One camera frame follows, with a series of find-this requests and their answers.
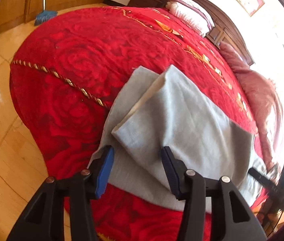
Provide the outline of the grey knit pants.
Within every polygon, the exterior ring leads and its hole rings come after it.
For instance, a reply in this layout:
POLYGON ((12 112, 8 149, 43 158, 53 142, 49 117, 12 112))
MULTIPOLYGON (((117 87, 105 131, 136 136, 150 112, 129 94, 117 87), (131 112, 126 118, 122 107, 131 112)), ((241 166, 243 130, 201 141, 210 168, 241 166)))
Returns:
POLYGON ((152 204, 181 211, 160 158, 168 146, 175 158, 203 177, 228 176, 253 205, 261 186, 248 175, 265 173, 253 134, 235 124, 175 66, 157 74, 134 70, 104 124, 101 146, 115 150, 109 183, 152 204))

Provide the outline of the pink quilted duvet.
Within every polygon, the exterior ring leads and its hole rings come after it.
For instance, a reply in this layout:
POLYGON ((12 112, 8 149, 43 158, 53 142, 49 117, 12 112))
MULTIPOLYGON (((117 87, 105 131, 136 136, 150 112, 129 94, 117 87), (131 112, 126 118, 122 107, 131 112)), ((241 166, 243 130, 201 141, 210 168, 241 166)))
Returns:
POLYGON ((270 80, 242 60, 228 43, 220 42, 220 54, 228 63, 249 102, 258 128, 263 160, 267 170, 276 164, 273 158, 281 129, 283 109, 279 96, 270 80))

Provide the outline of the red floral bedspread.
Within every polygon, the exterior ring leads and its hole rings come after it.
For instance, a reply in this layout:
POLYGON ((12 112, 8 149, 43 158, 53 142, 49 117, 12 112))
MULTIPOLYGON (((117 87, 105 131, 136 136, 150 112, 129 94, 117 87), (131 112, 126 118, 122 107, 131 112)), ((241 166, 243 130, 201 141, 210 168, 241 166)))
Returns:
MULTIPOLYGON (((10 65, 14 107, 51 176, 67 179, 97 159, 104 124, 135 69, 175 66, 235 124, 257 126, 220 52, 163 9, 101 7, 63 14, 26 38, 10 65)), ((152 204, 109 183, 91 202, 102 240, 176 240, 183 210, 152 204)))

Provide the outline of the dark wooden headboard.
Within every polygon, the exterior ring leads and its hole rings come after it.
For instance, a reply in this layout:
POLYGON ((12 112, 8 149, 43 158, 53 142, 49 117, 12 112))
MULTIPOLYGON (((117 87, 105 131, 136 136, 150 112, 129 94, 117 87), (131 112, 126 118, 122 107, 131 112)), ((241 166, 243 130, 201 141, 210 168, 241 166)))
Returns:
MULTIPOLYGON (((164 7, 168 0, 161 1, 162 7, 164 7)), ((206 38, 217 48, 220 47, 221 41, 230 44, 249 66, 254 64, 254 60, 246 47, 243 36, 227 14, 209 0, 193 1, 203 7, 213 19, 215 27, 206 34, 206 38)))

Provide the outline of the white lower pillow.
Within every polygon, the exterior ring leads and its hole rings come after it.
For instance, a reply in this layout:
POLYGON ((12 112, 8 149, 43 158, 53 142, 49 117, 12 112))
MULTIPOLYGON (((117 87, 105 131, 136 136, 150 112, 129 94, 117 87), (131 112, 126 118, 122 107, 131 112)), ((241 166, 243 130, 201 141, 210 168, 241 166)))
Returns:
POLYGON ((179 18, 182 22, 188 25, 201 37, 205 37, 210 32, 208 21, 198 12, 182 5, 179 2, 167 2, 166 9, 179 18))

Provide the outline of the blue broom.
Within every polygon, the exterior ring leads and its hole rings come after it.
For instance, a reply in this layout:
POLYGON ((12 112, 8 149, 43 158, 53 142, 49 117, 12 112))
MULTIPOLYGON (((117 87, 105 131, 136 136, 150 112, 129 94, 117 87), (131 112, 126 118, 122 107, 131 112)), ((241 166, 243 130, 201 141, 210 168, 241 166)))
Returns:
POLYGON ((43 5, 42 12, 39 13, 35 18, 34 21, 35 26, 39 26, 44 22, 47 22, 48 20, 55 18, 58 15, 56 11, 46 9, 46 0, 42 0, 42 5, 43 5))

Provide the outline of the pink upper pillow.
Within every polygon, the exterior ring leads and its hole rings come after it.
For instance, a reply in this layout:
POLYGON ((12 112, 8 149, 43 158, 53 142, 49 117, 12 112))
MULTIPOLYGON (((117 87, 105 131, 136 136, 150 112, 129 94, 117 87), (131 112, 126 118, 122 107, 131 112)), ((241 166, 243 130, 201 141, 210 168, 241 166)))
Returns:
POLYGON ((179 2, 182 5, 194 10, 195 12, 198 12, 208 21, 210 30, 212 30, 215 27, 213 19, 211 18, 210 14, 193 0, 168 0, 168 2, 179 2))

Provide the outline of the dark wooden nightstand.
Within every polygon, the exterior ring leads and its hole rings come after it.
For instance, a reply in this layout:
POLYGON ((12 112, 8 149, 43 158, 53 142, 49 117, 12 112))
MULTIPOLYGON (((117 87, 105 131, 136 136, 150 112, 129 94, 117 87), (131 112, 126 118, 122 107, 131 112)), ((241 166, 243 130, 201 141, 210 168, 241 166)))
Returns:
POLYGON ((127 6, 137 8, 157 8, 160 4, 160 0, 130 0, 127 6))

